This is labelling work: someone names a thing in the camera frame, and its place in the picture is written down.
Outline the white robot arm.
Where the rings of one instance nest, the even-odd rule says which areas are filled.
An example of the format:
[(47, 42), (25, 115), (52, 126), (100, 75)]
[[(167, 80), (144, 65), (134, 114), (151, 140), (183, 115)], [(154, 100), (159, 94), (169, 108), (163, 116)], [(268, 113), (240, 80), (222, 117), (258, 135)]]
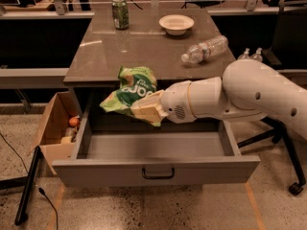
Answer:
[(151, 124), (198, 118), (253, 121), (267, 116), (307, 138), (307, 90), (253, 59), (230, 63), (220, 77), (181, 81), (131, 106), (132, 115)]

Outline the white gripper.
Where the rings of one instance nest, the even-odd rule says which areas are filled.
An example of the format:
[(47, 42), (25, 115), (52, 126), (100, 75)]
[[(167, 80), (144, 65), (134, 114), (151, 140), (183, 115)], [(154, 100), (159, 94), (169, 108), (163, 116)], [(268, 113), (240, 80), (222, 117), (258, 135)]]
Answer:
[(194, 122), (196, 118), (188, 99), (190, 84), (189, 80), (174, 83), (165, 91), (159, 90), (134, 102), (130, 110), (135, 118), (149, 123), (160, 123), (167, 116), (176, 124)]

